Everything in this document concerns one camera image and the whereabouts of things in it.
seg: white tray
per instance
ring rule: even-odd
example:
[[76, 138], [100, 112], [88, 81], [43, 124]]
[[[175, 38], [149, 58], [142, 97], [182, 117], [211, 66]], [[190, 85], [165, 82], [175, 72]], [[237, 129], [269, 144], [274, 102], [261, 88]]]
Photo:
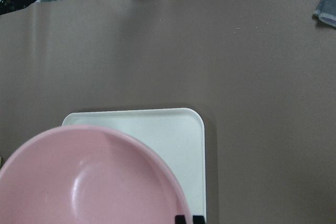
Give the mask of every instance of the white tray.
[[158, 153], [175, 174], [192, 215], [206, 218], [204, 124], [187, 108], [84, 112], [62, 125], [93, 124], [131, 135]]

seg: folded towel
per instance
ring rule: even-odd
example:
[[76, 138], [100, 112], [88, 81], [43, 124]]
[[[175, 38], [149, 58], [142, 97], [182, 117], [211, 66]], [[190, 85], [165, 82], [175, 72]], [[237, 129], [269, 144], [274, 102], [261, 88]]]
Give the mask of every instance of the folded towel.
[[321, 0], [314, 15], [322, 22], [336, 27], [336, 0]]

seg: pink bowl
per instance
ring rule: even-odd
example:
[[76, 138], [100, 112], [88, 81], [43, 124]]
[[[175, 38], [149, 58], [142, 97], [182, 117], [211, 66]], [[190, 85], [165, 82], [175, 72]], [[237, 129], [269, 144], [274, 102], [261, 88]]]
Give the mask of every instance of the pink bowl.
[[58, 127], [0, 170], [6, 224], [173, 224], [191, 215], [167, 165], [138, 140], [92, 125]]

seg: brown surface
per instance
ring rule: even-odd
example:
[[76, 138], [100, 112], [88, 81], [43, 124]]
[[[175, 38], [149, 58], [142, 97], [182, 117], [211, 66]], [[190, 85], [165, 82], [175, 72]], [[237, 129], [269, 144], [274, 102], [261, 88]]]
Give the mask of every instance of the brown surface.
[[186, 106], [210, 224], [336, 222], [336, 31], [319, 0], [61, 0], [0, 16], [0, 155], [71, 112]]

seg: gray cloth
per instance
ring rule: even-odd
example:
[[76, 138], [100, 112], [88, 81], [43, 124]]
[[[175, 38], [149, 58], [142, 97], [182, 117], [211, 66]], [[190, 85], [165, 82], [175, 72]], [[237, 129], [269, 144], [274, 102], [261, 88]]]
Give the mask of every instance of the gray cloth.
[[314, 15], [322, 22], [336, 27], [336, 0], [321, 0]]

